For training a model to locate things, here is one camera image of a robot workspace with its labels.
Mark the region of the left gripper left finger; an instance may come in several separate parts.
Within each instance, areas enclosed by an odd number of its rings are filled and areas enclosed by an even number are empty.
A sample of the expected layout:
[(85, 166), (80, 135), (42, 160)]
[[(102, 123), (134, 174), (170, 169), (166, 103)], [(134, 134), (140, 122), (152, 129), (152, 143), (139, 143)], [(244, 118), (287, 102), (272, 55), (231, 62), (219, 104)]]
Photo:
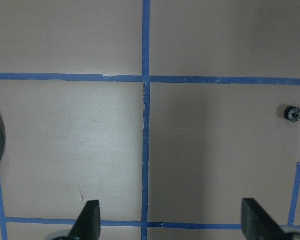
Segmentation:
[(101, 233), (100, 205), (98, 200), (87, 201), (68, 238), (70, 240), (98, 240)]

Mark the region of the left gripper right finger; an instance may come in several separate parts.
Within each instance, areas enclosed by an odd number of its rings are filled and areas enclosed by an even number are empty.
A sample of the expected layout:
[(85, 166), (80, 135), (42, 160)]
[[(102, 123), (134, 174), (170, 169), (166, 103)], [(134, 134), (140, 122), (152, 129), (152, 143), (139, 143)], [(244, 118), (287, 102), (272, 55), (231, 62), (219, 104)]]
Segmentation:
[(247, 240), (300, 240), (299, 231), (284, 231), (253, 198), (241, 200), (241, 231)]

